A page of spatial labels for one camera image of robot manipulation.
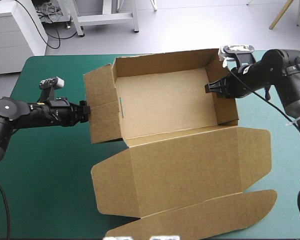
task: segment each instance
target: table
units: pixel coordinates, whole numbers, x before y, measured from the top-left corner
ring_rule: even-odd
[[[264,51],[256,51],[259,60]],[[12,98],[33,102],[39,81],[53,76],[65,80],[56,91],[73,103],[86,98],[83,74],[112,63],[118,55],[36,56],[26,62]],[[275,89],[272,102],[281,106]],[[278,199],[260,223],[218,238],[300,238],[297,195],[300,189],[300,136],[274,109],[254,95],[237,100],[239,125],[268,129],[272,141],[272,171],[248,191],[275,189]],[[102,215],[96,208],[90,170],[96,163],[124,150],[122,142],[91,144],[89,124],[74,127],[22,129],[0,162],[0,182],[11,212],[11,237],[97,239],[134,218]],[[0,196],[0,236],[6,217]]]

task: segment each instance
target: white cable tie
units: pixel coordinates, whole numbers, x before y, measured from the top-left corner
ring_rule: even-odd
[[[286,126],[292,126],[293,124],[296,124],[299,120],[300,120],[300,116],[297,117],[295,120],[286,123],[285,125],[286,125]]]

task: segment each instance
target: cabinet drawer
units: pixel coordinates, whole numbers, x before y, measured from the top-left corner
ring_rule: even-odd
[[[21,72],[26,60],[33,56],[29,46],[0,48],[0,74]]]
[[[0,33],[20,31],[13,16],[0,16]]]
[[[28,45],[21,31],[0,32],[0,48]]]

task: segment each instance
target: white cabinet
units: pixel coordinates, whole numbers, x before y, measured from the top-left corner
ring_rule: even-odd
[[[29,11],[42,37],[48,36],[31,0],[19,0]],[[46,44],[24,8],[14,0],[0,1],[0,74],[21,72],[26,60],[43,56]]]

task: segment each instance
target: box lid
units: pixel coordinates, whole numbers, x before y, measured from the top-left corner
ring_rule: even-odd
[[[219,126],[130,147],[91,175],[101,213],[143,218],[242,193],[270,170],[268,131]]]

